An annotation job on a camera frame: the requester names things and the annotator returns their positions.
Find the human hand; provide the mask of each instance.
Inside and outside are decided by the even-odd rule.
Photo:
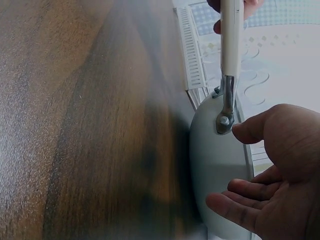
[[[223,0],[207,0],[210,7],[220,13],[220,1]],[[250,17],[264,3],[264,0],[244,0],[244,19]],[[215,33],[221,33],[221,22],[217,21],[213,27]]]
[[[232,131],[244,144],[264,140],[274,165],[250,182],[232,180],[208,207],[263,240],[320,239],[320,114],[280,104]]]

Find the white handle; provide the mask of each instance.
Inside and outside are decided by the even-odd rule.
[[[239,79],[244,30],[244,0],[221,0],[221,70]]]

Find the bolt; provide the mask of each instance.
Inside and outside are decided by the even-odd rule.
[[[222,125],[229,125],[230,124],[230,121],[229,121],[229,118],[228,117],[226,117],[226,116],[222,116],[221,118],[220,118],[220,123],[222,124]]]

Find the blue checkered pattern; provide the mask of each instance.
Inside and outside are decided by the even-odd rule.
[[[220,14],[207,2],[190,7],[198,34],[212,34]],[[320,0],[265,0],[263,6],[245,21],[248,28],[287,24],[320,24]]]

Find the wood grain surface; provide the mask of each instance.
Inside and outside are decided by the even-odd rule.
[[[201,240],[172,0],[0,1],[0,239]]]

